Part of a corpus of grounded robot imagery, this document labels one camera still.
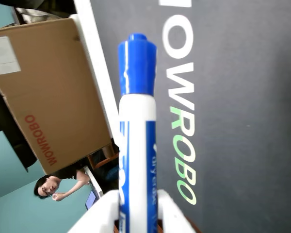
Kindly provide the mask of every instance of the white label on box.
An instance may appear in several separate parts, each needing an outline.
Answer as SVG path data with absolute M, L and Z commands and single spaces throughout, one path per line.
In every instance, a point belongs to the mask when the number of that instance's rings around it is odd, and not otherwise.
M 21 70 L 9 38 L 0 37 L 0 75 L 19 71 Z

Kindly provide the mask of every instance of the black shirt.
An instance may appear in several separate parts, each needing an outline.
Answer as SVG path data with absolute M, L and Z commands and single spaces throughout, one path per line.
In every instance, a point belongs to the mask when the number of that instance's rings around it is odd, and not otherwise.
M 82 166 L 78 164 L 72 164 L 56 172 L 51 173 L 51 176 L 56 176 L 59 179 L 75 179 L 77 178 L 77 170 L 82 169 Z

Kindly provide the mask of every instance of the laptop screen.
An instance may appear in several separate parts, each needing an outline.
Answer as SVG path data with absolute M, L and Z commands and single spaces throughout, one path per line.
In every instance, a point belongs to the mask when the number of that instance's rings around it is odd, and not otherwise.
M 88 199 L 87 199 L 87 201 L 85 203 L 85 206 L 86 206 L 86 209 L 87 210 L 89 210 L 89 208 L 92 207 L 92 205 L 95 202 L 95 199 L 96 199 L 96 196 L 95 196 L 94 192 L 91 191 L 91 193 L 89 194 Z

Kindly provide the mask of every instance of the hand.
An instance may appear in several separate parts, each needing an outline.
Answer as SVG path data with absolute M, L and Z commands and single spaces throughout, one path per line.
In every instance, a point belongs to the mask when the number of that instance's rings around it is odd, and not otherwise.
M 62 199 L 64 199 L 66 196 L 64 193 L 54 193 L 53 194 L 53 200 L 55 201 L 61 201 Z

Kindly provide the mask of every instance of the black hair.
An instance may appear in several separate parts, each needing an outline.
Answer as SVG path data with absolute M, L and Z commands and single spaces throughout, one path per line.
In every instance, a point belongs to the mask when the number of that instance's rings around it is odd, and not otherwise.
M 37 183 L 35 184 L 34 186 L 34 189 L 33 189 L 33 193 L 38 196 L 40 199 L 45 199 L 45 198 L 48 198 L 50 197 L 51 195 L 49 196 L 41 196 L 39 193 L 38 193 L 38 188 L 41 187 L 46 181 L 47 181 L 47 178 L 50 177 L 50 175 L 46 175 L 44 177 L 41 177 Z

